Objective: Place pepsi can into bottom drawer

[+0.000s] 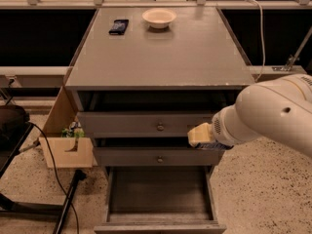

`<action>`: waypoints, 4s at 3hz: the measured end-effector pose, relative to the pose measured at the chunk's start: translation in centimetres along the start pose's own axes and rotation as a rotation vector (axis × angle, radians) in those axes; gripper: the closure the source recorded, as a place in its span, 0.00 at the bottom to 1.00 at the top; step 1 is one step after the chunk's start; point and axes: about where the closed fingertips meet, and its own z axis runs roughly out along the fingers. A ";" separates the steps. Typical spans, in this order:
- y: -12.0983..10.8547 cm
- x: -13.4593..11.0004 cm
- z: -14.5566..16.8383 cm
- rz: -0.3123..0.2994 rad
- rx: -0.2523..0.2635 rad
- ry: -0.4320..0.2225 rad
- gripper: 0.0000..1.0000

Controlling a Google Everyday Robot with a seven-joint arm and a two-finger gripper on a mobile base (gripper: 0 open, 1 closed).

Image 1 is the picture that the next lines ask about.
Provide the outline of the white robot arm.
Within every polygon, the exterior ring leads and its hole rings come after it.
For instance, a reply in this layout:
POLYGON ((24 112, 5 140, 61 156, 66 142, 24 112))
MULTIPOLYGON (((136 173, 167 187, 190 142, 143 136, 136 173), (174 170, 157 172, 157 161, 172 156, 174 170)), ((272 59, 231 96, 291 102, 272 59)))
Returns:
POLYGON ((294 74, 248 86, 211 123, 190 130, 188 143, 228 150, 259 137, 312 156, 312 76, 294 74))

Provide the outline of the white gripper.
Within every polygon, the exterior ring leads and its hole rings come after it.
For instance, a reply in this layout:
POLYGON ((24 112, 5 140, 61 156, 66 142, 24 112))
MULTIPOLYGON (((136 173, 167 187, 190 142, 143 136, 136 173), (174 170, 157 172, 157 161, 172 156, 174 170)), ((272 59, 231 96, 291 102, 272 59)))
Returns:
POLYGON ((215 140, 233 146, 257 139, 257 133, 239 118, 234 105, 221 109, 213 117, 213 126, 200 124, 188 133, 188 143, 194 148, 207 148, 215 140))

